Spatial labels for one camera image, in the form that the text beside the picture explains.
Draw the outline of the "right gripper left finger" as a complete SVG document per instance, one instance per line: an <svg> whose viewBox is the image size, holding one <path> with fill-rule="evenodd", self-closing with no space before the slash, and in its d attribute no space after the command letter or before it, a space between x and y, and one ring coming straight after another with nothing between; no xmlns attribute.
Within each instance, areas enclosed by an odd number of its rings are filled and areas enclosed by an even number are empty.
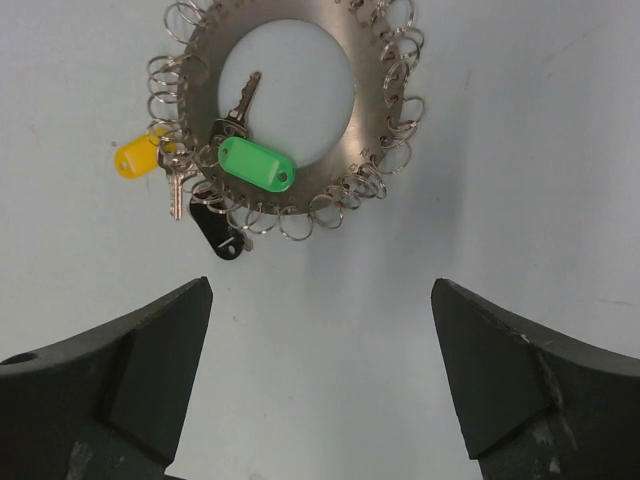
<svg viewBox="0 0 640 480"><path fill-rule="evenodd" d="M196 278L150 304L1 363L4 479L166 479L213 292Z"/></svg>

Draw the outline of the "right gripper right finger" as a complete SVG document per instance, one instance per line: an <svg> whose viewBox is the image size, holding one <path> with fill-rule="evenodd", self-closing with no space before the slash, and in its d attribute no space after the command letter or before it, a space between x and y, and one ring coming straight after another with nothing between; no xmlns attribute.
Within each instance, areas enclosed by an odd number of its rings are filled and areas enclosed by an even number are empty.
<svg viewBox="0 0 640 480"><path fill-rule="evenodd" d="M639 361L440 278L432 311L470 459L485 479L636 479Z"/></svg>

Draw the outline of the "metal disc keyring holder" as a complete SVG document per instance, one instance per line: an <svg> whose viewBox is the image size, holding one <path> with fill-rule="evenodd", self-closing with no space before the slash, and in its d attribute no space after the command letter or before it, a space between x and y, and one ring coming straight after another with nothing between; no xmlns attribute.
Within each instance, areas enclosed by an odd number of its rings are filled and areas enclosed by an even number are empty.
<svg viewBox="0 0 640 480"><path fill-rule="evenodd" d="M339 229L412 158L425 100L408 92L426 43L412 1L169 1L171 49L147 64L151 127L174 133L171 153L198 173L184 203L223 200L245 237L304 242ZM209 143L216 119L262 78L247 140L289 157L293 185L270 193L230 174Z"/></svg>

